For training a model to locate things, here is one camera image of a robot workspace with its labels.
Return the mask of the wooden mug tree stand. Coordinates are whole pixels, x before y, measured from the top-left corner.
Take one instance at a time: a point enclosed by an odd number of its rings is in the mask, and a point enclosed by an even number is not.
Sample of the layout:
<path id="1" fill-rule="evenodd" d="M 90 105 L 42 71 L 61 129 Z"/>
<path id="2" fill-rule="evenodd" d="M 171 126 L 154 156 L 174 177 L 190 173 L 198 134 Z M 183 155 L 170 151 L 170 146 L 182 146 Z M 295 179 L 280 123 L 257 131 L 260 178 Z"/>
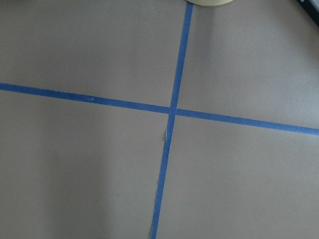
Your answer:
<path id="1" fill-rule="evenodd" d="M 187 0 L 187 2 L 198 6 L 215 7 L 231 3 L 233 0 Z"/>

